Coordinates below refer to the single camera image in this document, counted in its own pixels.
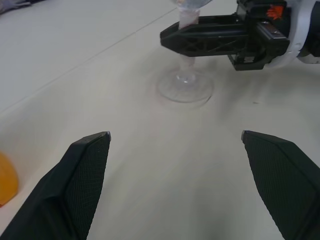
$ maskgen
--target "gray fabric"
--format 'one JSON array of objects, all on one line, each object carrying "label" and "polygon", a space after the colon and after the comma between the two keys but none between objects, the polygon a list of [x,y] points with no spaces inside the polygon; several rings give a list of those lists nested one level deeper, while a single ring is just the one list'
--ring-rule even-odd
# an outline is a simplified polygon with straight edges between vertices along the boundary
[{"label": "gray fabric", "polygon": [[0,14],[29,5],[31,3],[28,0],[0,0]]}]

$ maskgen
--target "glass base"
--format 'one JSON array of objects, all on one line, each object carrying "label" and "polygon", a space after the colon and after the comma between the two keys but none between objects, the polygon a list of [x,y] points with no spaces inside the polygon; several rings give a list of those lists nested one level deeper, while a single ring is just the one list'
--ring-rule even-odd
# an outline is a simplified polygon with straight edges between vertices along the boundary
[{"label": "glass base", "polygon": [[157,88],[162,96],[178,103],[206,101],[214,91],[212,80],[194,69],[168,73]]}]

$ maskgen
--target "table surface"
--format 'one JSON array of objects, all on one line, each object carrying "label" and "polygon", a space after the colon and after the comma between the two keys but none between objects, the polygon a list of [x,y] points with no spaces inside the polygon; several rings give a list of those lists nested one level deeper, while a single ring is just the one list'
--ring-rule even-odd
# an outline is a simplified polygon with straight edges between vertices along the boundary
[{"label": "table surface", "polygon": [[[235,7],[216,0],[202,14]],[[156,85],[178,56],[159,32],[177,20],[167,0],[45,1],[0,18],[0,151],[20,180],[0,233],[72,142],[110,131],[88,240],[282,239],[241,133],[295,142],[319,166],[319,66],[236,72],[226,56],[202,57],[212,98],[170,102]]]}]

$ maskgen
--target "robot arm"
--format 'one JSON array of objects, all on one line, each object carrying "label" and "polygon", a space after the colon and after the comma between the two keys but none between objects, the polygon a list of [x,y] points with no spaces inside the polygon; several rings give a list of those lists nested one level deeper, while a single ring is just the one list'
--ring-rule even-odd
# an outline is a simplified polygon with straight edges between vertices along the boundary
[{"label": "robot arm", "polygon": [[160,34],[161,45],[189,57],[228,55],[237,71],[281,67],[295,58],[320,63],[320,2],[237,0],[236,13]]}]

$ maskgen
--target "orange object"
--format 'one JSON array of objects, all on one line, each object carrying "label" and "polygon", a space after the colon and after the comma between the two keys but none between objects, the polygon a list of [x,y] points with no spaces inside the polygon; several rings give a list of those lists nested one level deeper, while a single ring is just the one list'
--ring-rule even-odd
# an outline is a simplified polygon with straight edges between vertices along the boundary
[{"label": "orange object", "polygon": [[0,152],[0,208],[18,192],[18,176],[9,159]]},{"label": "orange object", "polygon": [[273,20],[281,19],[284,13],[284,6],[271,5],[266,15]]}]

